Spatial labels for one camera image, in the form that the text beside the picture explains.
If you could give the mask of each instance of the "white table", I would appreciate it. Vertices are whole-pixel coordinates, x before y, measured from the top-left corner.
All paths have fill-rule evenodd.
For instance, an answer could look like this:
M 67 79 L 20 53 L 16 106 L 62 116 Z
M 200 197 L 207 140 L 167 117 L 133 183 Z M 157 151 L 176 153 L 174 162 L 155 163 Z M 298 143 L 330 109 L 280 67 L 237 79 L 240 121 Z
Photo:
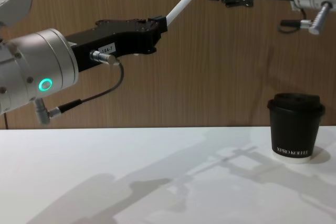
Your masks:
M 285 165 L 267 127 L 0 131 L 0 223 L 336 223 L 335 138 Z

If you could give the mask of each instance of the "black lid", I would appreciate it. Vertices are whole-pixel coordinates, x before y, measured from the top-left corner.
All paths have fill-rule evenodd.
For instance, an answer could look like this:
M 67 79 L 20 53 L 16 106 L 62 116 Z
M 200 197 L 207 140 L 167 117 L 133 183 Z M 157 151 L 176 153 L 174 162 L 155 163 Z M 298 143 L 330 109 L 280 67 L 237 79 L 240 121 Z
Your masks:
M 312 113 L 319 116 L 325 113 L 325 108 L 320 102 L 320 97 L 310 94 L 277 94 L 273 100 L 268 102 L 268 108 L 278 112 Z

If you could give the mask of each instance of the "wood panel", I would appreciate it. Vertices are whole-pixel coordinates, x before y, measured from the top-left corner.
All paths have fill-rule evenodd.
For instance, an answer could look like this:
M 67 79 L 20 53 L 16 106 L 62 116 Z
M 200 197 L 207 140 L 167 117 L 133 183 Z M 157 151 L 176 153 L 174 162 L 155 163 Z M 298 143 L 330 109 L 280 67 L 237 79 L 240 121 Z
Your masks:
M 29 16 L 8 38 L 46 28 L 65 35 L 99 19 L 167 14 L 179 0 L 34 0 Z M 336 16 L 320 37 L 283 35 L 281 19 L 300 18 L 287 2 L 258 0 L 254 8 L 227 9 L 195 0 L 150 56 L 125 56 L 125 81 L 115 93 L 68 112 L 48 127 L 268 125 L 267 101 L 278 92 L 319 94 L 324 124 L 336 123 Z M 55 94 L 49 108 L 112 86 L 118 70 L 82 73 L 76 86 Z M 12 129 L 39 128 L 32 106 L 9 113 Z
M 5 120 L 4 120 L 4 116 L 0 115 L 0 130 L 4 130 L 5 127 Z

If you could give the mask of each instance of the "screw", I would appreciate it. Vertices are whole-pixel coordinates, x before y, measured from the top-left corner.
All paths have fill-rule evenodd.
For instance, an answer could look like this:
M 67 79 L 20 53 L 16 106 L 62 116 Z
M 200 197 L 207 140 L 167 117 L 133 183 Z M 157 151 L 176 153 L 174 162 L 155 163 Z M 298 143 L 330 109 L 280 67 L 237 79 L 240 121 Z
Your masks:
M 33 81 L 34 81 L 34 78 L 33 78 L 33 77 L 28 77 L 28 78 L 27 78 L 27 82 L 28 82 L 29 84 L 31 84 Z
M 7 92 L 7 89 L 5 87 L 0 88 L 0 94 L 5 94 Z

